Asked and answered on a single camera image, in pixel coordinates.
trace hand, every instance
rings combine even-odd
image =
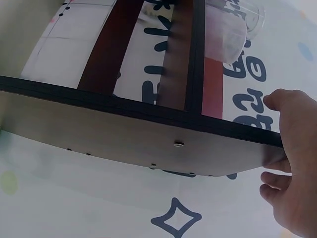
[[[317,102],[301,91],[278,89],[264,98],[265,105],[280,112],[280,133],[286,158],[264,172],[261,196],[274,208],[283,227],[306,238],[317,237]]]

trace blue dot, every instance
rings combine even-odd
[[[305,45],[302,42],[299,42],[297,44],[297,46],[299,48],[299,51],[302,53],[302,55],[304,56],[305,59],[307,59],[308,61],[314,61],[314,56],[307,45]]]

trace red panel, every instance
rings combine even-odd
[[[223,68],[222,62],[205,58],[202,114],[222,119]]]

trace diamond shape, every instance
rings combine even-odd
[[[193,218],[189,222],[187,222],[185,225],[183,225],[183,227],[179,230],[177,230],[174,227],[165,223],[165,221],[167,221],[168,219],[170,219],[171,217],[173,217],[175,215],[177,208],[181,212],[186,214],[187,216],[190,216]],[[162,228],[166,232],[173,235],[175,238],[181,238],[183,236],[183,234],[189,228],[191,228],[192,225],[194,225],[196,222],[201,220],[201,218],[202,218],[201,214],[188,210],[183,204],[181,204],[181,202],[176,197],[174,197],[172,199],[172,205],[171,205],[169,211],[161,217],[152,218],[151,223],[155,226]]]

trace screw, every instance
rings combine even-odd
[[[174,147],[176,148],[180,148],[180,147],[183,147],[185,144],[181,141],[175,141],[174,142]]]

